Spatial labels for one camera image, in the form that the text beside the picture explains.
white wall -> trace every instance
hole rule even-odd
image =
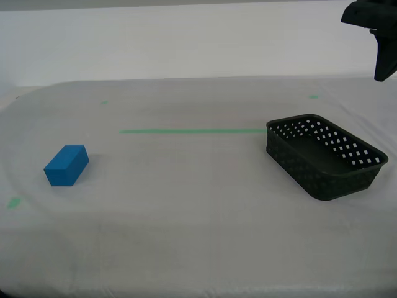
[[[373,73],[351,1],[0,12],[0,76],[62,81]]]

white table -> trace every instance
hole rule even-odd
[[[372,78],[64,83],[0,113],[0,289],[21,297],[395,297],[397,85]],[[321,202],[264,129],[319,114],[384,151],[370,189]],[[65,144],[73,187],[44,166]]]

blue block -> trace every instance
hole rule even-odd
[[[65,145],[44,168],[52,186],[72,186],[88,164],[84,145]]]

plastic basket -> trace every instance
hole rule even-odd
[[[388,161],[380,150],[313,114],[268,122],[266,151],[322,201],[367,189]]]

green tape line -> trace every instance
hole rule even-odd
[[[119,133],[132,134],[157,134],[157,135],[175,135],[175,134],[209,134],[209,133],[266,133],[267,129],[128,129],[121,130]]]
[[[18,207],[20,204],[20,198],[19,197],[12,197],[11,200],[9,201],[7,208],[8,209],[13,209]]]

